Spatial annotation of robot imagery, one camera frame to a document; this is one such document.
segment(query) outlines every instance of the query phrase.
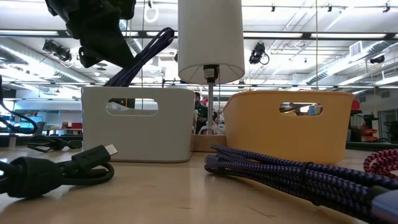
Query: cylindrical lamp shade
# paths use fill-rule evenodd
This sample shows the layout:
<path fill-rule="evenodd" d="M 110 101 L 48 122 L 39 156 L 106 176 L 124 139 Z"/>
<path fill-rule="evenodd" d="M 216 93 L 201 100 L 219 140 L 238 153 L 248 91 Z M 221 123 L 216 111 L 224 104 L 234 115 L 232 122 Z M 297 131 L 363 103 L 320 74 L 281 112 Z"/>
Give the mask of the cylindrical lamp shade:
<path fill-rule="evenodd" d="M 220 65 L 216 83 L 244 76 L 241 0 L 178 1 L 178 75 L 207 84 L 204 65 Z"/>

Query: red braided cable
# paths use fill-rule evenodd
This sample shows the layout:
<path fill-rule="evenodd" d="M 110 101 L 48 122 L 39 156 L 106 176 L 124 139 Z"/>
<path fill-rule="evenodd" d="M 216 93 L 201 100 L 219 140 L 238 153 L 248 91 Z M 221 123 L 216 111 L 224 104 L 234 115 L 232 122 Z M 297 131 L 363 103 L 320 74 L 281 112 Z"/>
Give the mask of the red braided cable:
<path fill-rule="evenodd" d="M 365 172 L 398 178 L 398 175 L 391 173 L 391 171 L 398 170 L 398 149 L 388 149 L 371 154 L 363 162 L 363 169 Z"/>

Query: yellow plastic bin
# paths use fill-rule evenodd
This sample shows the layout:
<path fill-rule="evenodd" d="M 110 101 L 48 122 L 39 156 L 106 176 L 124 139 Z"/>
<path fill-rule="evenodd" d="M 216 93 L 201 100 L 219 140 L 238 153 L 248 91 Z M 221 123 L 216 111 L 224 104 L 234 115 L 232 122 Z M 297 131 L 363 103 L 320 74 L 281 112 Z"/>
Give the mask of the yellow plastic bin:
<path fill-rule="evenodd" d="M 228 147 L 301 162 L 334 164 L 344 158 L 354 95 L 325 91 L 250 91 L 224 109 Z M 318 116 L 289 116 L 282 103 L 318 103 Z"/>

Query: desk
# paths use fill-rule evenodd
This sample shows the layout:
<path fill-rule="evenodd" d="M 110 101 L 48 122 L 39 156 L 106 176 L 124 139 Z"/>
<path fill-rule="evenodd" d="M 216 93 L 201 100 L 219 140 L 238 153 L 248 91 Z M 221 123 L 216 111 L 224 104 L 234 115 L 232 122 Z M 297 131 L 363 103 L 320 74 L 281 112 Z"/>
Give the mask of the desk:
<path fill-rule="evenodd" d="M 57 131 L 82 131 L 82 128 L 45 128 L 43 131 L 47 132 L 47 136 L 50 135 L 50 131 L 53 131 L 53 134 L 56 134 Z"/>
<path fill-rule="evenodd" d="M 59 162 L 78 151 L 3 148 L 0 159 L 29 155 Z M 347 150 L 339 165 L 361 170 L 370 153 Z M 181 164 L 114 162 L 115 176 L 108 183 L 61 186 L 34 200 L 2 194 L 0 223 L 364 223 L 250 180 L 209 174 L 203 169 L 205 155 L 194 153 Z"/>

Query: lamp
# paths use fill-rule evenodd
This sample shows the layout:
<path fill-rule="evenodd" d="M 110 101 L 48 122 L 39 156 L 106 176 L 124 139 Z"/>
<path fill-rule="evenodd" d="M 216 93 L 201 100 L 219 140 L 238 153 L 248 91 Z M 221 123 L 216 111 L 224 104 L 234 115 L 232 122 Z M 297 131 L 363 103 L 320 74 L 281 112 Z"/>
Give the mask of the lamp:
<path fill-rule="evenodd" d="M 212 134 L 213 86 L 244 76 L 241 0 L 181 0 L 178 3 L 178 75 L 208 84 L 208 134 Z"/>

